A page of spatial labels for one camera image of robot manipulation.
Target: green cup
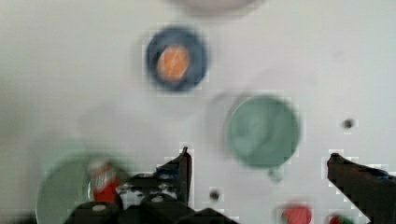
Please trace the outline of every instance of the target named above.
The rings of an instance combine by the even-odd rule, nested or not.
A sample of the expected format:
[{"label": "green cup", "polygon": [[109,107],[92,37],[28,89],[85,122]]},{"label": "green cup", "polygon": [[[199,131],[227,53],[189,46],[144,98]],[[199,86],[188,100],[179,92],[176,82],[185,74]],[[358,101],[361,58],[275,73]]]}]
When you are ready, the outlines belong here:
[{"label": "green cup", "polygon": [[295,152],[300,139],[297,116],[288,103],[270,95],[245,98],[225,129],[226,146],[245,165],[268,169],[275,181],[279,167]]}]

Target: white surface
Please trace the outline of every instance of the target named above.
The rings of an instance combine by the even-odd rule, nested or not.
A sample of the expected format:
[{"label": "white surface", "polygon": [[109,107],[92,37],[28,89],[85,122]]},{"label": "white surface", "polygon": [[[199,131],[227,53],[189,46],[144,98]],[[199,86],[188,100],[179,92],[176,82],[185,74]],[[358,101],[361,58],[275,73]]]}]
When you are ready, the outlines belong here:
[{"label": "white surface", "polygon": [[[92,148],[81,142],[114,148],[139,171],[186,143],[196,209],[276,223],[275,207],[305,201],[313,223],[334,211],[365,223],[329,187],[324,162],[344,150],[396,171],[395,11],[391,0],[268,0],[245,17],[204,21],[160,0],[0,0],[1,218],[33,210],[44,171]],[[212,56],[205,82],[183,97],[157,91],[142,72],[142,47],[173,22],[200,29]],[[221,121],[213,118],[227,104],[212,105],[247,90],[288,97],[304,123],[298,155],[278,185],[220,144]],[[346,133],[340,125],[349,118],[359,127]],[[64,142],[76,147],[51,150]],[[213,188],[222,193],[218,203],[209,201]]]}]

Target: bowl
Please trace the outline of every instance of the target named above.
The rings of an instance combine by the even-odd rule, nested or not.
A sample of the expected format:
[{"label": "bowl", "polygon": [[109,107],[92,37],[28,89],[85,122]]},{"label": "bowl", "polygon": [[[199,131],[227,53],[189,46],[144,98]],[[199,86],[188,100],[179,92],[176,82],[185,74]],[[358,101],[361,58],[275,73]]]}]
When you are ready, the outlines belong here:
[{"label": "bowl", "polygon": [[120,157],[102,153],[78,153],[54,167],[42,182],[36,203],[38,224],[64,224],[73,210],[93,201],[88,172],[92,160],[110,161],[120,182],[129,178]]},{"label": "bowl", "polygon": [[[183,73],[177,78],[165,78],[161,74],[159,64],[163,63],[164,54],[176,55],[179,59],[185,59],[188,64]],[[208,67],[208,55],[204,41],[195,31],[181,27],[168,26],[158,32],[149,41],[146,50],[146,68],[148,74],[161,86],[170,91],[187,91],[197,86],[206,75]]]}]

